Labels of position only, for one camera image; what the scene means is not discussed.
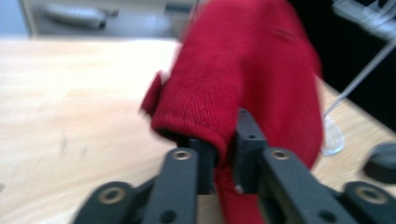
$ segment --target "light wood tabletop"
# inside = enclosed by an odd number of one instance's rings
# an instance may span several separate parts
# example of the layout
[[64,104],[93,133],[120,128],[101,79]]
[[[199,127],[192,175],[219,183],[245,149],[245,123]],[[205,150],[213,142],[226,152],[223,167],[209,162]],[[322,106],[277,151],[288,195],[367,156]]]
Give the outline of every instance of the light wood tabletop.
[[[175,144],[139,112],[155,72],[169,69],[174,40],[0,41],[0,223],[70,223],[97,187],[138,186],[158,174]],[[323,107],[335,91],[319,82]],[[350,102],[332,119],[346,147],[320,157],[314,175],[335,188],[365,180],[375,145],[396,135]],[[199,223],[222,223],[216,195],[199,197]]]

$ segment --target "wooden table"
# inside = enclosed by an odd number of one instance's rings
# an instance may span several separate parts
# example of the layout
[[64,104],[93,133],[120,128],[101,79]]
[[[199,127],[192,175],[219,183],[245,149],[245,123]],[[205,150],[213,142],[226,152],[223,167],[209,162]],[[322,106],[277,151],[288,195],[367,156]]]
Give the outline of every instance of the wooden table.
[[[138,109],[178,46],[173,40],[2,39],[0,223],[69,223],[98,186],[113,180],[137,186],[156,175],[175,145],[152,134]],[[328,105],[335,93],[320,89]],[[349,102],[331,116],[346,148],[319,158],[314,174],[335,189],[368,180],[361,166],[370,149],[396,135]],[[383,187],[396,195],[395,187]],[[222,223],[216,196],[201,196],[199,204],[199,223]]]

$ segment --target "red knit fabric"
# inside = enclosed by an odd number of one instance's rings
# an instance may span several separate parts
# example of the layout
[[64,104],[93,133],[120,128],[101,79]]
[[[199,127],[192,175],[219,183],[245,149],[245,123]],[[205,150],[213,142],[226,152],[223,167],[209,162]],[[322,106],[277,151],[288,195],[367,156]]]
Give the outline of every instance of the red knit fabric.
[[262,223],[257,197],[238,194],[228,160],[238,108],[272,147],[311,167],[322,141],[317,54],[285,0],[212,0],[190,28],[172,75],[156,77],[142,108],[157,133],[196,137],[220,154],[216,183],[230,224]]

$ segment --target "clear plastic object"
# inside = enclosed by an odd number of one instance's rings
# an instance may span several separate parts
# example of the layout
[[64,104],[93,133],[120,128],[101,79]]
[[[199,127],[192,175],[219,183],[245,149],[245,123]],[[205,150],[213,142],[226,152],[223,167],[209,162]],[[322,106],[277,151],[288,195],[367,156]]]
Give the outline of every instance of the clear plastic object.
[[331,156],[344,148],[345,138],[341,130],[329,117],[323,118],[323,126],[325,136],[321,151],[324,156]]

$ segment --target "red sweater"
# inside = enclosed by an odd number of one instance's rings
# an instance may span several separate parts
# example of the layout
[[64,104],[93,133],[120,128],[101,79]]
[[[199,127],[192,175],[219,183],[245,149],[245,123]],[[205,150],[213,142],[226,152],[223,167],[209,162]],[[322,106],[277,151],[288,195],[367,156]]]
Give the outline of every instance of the red sweater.
[[234,190],[228,149],[238,108],[271,147],[311,167],[322,141],[318,56],[286,0],[212,0],[186,35],[172,74],[156,77],[142,108],[157,133],[196,137],[220,154],[216,183],[227,223],[262,223],[257,197]]

